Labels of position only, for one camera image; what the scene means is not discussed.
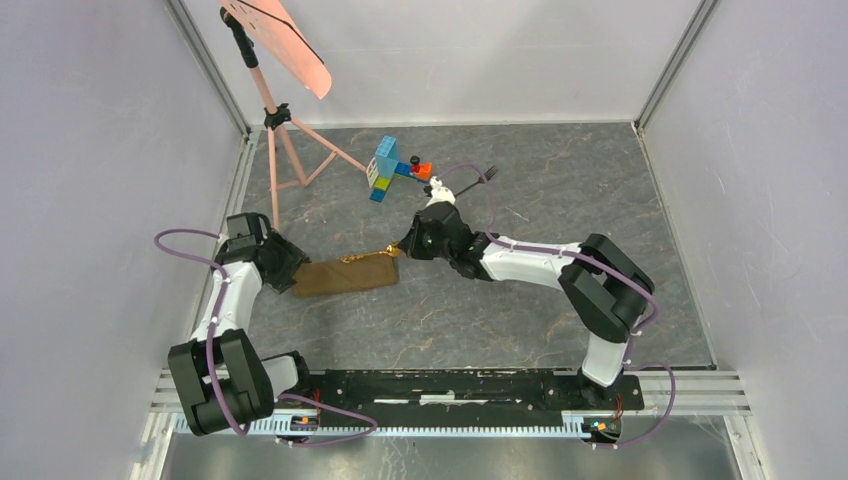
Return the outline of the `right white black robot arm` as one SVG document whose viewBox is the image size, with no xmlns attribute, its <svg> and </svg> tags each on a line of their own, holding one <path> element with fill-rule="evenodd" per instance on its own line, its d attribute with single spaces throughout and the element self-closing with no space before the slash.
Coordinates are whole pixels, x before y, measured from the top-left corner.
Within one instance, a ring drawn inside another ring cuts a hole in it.
<svg viewBox="0 0 848 480">
<path fill-rule="evenodd" d="M 659 311 L 653 281 L 601 234 L 560 245 L 521 242 L 474 231 L 455 205 L 436 202 L 415 214 L 398 247 L 415 260 L 443 259 L 467 279 L 524 282 L 564 293 L 589 331 L 577 392 L 591 408 L 617 396 L 630 339 Z"/>
</svg>

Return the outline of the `black fork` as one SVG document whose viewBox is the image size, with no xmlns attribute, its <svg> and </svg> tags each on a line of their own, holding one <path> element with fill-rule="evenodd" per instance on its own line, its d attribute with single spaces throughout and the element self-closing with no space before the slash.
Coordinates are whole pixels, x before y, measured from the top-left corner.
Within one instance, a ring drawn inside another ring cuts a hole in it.
<svg viewBox="0 0 848 480">
<path fill-rule="evenodd" d="M 476 187 L 478 185 L 484 185 L 484 184 L 488 183 L 490 180 L 492 180 L 496 176 L 498 171 L 499 171 L 499 168 L 497 166 L 489 167 L 483 174 L 479 175 L 478 178 L 473 183 L 471 183 L 470 185 L 468 185 L 468 186 L 462 188 L 461 190 L 455 192 L 454 195 L 456 197 L 459 197 L 459 196 L 465 194 L 466 192 L 468 192 L 469 190 L 473 189 L 474 187 Z"/>
</svg>

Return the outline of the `gold spoon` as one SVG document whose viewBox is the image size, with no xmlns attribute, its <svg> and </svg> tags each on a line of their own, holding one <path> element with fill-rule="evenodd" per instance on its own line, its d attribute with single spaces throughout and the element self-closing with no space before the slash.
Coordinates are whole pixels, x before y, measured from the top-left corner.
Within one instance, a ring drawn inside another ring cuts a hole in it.
<svg viewBox="0 0 848 480">
<path fill-rule="evenodd" d="M 399 248 L 398 244 L 392 243 L 392 244 L 388 245 L 387 247 L 385 247 L 381 250 L 344 256 L 340 259 L 340 261 L 343 262 L 343 263 L 349 264 L 349 263 L 352 263 L 352 262 L 355 262 L 355 261 L 358 261 L 358 260 L 362 260 L 362 259 L 374 257 L 374 256 L 387 256 L 387 257 L 391 257 L 391 258 L 396 258 L 396 257 L 399 257 L 403 254 L 404 254 L 404 252 L 403 252 L 402 249 Z"/>
</svg>

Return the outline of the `brown cloth napkin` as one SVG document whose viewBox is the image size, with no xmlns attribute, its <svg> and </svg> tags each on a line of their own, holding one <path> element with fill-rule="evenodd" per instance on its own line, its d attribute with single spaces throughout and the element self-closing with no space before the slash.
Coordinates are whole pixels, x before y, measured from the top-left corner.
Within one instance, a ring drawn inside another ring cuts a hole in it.
<svg viewBox="0 0 848 480">
<path fill-rule="evenodd" d="M 291 288 L 297 298 L 368 291 L 398 283 L 395 259 L 374 256 L 349 264 L 340 259 L 302 265 Z"/>
</svg>

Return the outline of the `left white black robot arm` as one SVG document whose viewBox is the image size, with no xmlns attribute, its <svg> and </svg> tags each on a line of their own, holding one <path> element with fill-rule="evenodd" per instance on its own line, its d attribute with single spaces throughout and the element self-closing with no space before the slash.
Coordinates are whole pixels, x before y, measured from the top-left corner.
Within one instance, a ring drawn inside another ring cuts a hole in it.
<svg viewBox="0 0 848 480">
<path fill-rule="evenodd" d="M 309 258 L 261 213 L 226 220 L 221 246 L 208 261 L 213 287 L 190 339 L 173 346 L 168 368 L 190 431 L 205 436 L 224 430 L 238 435 L 272 415 L 279 397 L 290 407 L 314 394 L 303 357 L 296 351 L 261 359 L 248 337 L 254 302 L 268 287 L 292 288 Z"/>
</svg>

